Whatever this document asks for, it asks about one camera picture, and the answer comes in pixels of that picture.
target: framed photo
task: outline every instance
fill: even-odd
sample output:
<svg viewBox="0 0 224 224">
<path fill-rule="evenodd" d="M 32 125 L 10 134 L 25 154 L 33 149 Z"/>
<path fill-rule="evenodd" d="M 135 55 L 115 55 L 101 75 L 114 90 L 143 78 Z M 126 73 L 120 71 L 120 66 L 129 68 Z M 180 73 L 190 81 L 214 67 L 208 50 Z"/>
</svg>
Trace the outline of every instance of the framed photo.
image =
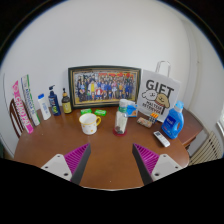
<svg viewBox="0 0 224 224">
<path fill-rule="evenodd" d="M 118 106 L 120 99 L 137 102 L 141 69 L 121 66 L 68 68 L 72 108 Z"/>
</svg>

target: bottle cap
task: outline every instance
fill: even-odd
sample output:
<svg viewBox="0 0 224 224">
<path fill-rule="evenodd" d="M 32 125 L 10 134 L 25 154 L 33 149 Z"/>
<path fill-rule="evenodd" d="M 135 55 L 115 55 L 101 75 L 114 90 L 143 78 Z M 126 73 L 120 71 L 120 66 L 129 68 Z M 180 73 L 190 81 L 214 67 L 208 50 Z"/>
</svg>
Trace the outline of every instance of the bottle cap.
<svg viewBox="0 0 224 224">
<path fill-rule="evenodd" d="M 119 103 L 120 107 L 127 107 L 128 106 L 128 102 L 126 99 L 121 99 L 120 103 Z"/>
<path fill-rule="evenodd" d="M 180 100 L 177 101 L 177 103 L 175 104 L 174 106 L 174 109 L 177 111 L 177 112 L 182 112 L 184 108 L 184 103 L 181 102 Z"/>
<path fill-rule="evenodd" d="M 63 88 L 63 96 L 67 96 L 68 94 L 65 92 L 65 88 Z"/>
<path fill-rule="evenodd" d="M 38 96 L 38 99 L 42 99 L 42 98 L 44 98 L 44 94 L 43 93 Z"/>
<path fill-rule="evenodd" d="M 50 87 L 49 87 L 49 90 L 52 90 L 54 86 L 55 86 L 55 85 L 53 85 L 53 86 L 50 86 Z"/>
</svg>

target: gift bag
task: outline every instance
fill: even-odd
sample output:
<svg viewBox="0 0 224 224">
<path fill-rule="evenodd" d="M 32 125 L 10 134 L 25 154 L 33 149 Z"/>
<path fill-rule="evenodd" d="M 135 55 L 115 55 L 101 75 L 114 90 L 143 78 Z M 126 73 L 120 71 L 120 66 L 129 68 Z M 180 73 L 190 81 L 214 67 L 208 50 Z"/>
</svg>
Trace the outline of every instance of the gift bag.
<svg viewBox="0 0 224 224">
<path fill-rule="evenodd" d="M 169 62 L 168 77 L 158 73 L 161 62 L 165 61 L 157 64 L 156 72 L 143 70 L 137 105 L 141 113 L 157 113 L 158 120 L 163 122 L 177 101 L 180 82 L 169 78 Z"/>
</svg>

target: cup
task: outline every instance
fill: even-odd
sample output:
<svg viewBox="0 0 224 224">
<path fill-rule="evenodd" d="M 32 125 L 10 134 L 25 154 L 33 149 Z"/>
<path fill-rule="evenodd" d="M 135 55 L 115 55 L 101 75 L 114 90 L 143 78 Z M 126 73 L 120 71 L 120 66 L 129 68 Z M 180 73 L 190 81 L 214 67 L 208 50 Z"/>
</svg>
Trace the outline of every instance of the cup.
<svg viewBox="0 0 224 224">
<path fill-rule="evenodd" d="M 79 118 L 79 122 L 81 123 L 82 131 L 86 135 L 92 135 L 97 131 L 97 126 L 101 122 L 101 117 L 98 117 L 92 113 L 83 114 Z"/>
</svg>

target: blue bottle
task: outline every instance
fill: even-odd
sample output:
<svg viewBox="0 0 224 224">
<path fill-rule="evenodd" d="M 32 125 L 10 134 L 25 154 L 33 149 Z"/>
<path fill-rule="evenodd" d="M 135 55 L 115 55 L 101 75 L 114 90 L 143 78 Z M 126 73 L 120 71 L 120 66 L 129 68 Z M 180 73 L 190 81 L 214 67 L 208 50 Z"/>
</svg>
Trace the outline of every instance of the blue bottle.
<svg viewBox="0 0 224 224">
<path fill-rule="evenodd" d="M 54 94 L 54 91 L 52 90 L 53 87 L 54 87 L 54 85 L 49 87 L 49 90 L 51 90 L 51 91 L 50 91 L 50 95 L 48 96 L 48 99 L 49 99 L 49 102 L 50 102 L 50 105 L 51 105 L 52 113 L 55 116 L 58 116 L 58 115 L 61 115 L 61 110 L 60 110 L 60 107 L 59 107 L 59 104 L 58 104 L 57 95 Z"/>
<path fill-rule="evenodd" d="M 176 138 L 184 126 L 183 107 L 184 103 L 178 100 L 162 124 L 162 130 L 171 139 Z"/>
</svg>

